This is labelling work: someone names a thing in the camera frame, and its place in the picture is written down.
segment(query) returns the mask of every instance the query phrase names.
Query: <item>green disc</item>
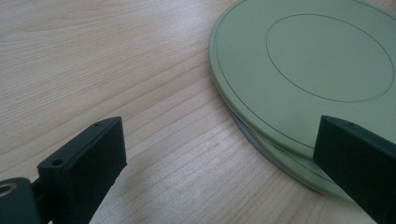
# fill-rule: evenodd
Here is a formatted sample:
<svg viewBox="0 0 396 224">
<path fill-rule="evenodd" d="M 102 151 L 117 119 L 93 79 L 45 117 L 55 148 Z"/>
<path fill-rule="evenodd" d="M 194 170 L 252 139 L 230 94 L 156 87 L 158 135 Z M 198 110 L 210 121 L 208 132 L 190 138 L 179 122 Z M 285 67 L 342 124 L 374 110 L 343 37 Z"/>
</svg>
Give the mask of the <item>green disc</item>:
<svg viewBox="0 0 396 224">
<path fill-rule="evenodd" d="M 249 129 L 233 112 L 231 114 L 248 141 L 271 163 L 311 189 L 348 203 L 354 203 L 314 162 L 298 158 L 275 147 Z"/>
<path fill-rule="evenodd" d="M 214 81 L 232 111 L 312 161 L 321 115 L 396 142 L 396 19 L 353 0 L 247 0 L 210 36 Z"/>
</svg>

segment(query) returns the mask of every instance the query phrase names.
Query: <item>black bracket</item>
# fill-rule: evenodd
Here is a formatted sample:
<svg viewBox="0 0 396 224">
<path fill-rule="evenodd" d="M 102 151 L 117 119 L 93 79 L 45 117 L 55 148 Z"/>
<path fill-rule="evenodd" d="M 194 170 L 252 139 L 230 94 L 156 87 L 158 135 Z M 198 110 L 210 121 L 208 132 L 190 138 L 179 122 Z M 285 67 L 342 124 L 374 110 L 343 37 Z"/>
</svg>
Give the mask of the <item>black bracket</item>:
<svg viewBox="0 0 396 224">
<path fill-rule="evenodd" d="M 125 166 L 121 118 L 96 122 L 40 162 L 33 184 L 0 182 L 0 223 L 89 223 Z"/>
<path fill-rule="evenodd" d="M 396 223 L 396 145 L 361 126 L 323 116 L 315 163 L 374 221 Z"/>
</svg>

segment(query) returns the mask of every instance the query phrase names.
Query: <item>wood grain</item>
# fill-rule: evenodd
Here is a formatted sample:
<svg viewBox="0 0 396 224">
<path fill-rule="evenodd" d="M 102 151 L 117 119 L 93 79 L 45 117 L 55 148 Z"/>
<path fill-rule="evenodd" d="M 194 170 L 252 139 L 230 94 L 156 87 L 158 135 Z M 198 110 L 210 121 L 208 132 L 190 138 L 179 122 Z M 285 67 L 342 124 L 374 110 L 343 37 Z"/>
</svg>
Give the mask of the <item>wood grain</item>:
<svg viewBox="0 0 396 224">
<path fill-rule="evenodd" d="M 374 223 L 283 174 L 234 125 L 207 61 L 233 2 L 0 2 L 0 179 L 36 179 L 77 133 L 122 116 L 128 166 L 92 223 Z"/>
</svg>

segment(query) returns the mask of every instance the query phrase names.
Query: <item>screw hole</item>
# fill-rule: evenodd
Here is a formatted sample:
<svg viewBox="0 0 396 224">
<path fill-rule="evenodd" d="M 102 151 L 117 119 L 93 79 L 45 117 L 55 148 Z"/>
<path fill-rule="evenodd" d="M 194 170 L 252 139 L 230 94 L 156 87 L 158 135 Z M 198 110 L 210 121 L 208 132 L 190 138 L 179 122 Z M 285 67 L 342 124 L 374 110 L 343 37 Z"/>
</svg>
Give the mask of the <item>screw hole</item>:
<svg viewBox="0 0 396 224">
<path fill-rule="evenodd" d="M 56 160 L 56 161 L 53 161 L 51 164 L 57 166 L 57 165 L 60 165 L 62 163 L 64 163 L 63 160 Z"/>
<path fill-rule="evenodd" d="M 16 183 L 6 183 L 0 186 L 0 198 L 8 195 L 10 192 L 14 191 L 14 189 L 18 185 Z"/>
</svg>

